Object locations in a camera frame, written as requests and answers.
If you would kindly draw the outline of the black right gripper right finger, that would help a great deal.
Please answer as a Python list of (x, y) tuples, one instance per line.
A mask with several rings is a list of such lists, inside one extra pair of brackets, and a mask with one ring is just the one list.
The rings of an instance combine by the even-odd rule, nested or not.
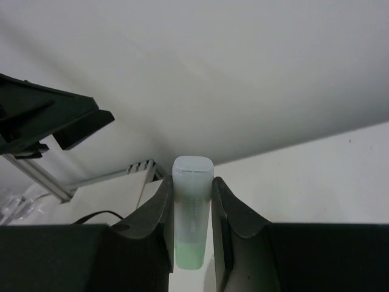
[(279, 291), (270, 221), (233, 194), (225, 181), (212, 183), (212, 229), (217, 291)]

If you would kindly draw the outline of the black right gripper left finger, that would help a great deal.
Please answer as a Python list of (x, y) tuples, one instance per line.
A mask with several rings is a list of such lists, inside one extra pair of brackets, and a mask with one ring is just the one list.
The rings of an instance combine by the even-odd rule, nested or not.
[(156, 193), (112, 226), (116, 287), (122, 291), (168, 291), (174, 266), (173, 179), (163, 179)]

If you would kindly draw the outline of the green highlighter clear cap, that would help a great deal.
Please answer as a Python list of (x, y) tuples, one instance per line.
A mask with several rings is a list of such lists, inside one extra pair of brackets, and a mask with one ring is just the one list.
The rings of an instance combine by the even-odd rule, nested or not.
[(212, 197), (214, 165), (202, 156), (180, 156), (172, 168), (176, 265), (203, 266)]

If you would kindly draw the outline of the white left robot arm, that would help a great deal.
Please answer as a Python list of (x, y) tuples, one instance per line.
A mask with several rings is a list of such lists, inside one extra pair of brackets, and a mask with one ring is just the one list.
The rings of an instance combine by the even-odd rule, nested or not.
[(52, 89), (1, 75), (1, 154), (42, 158), (53, 136), (70, 150), (114, 121), (92, 97)]

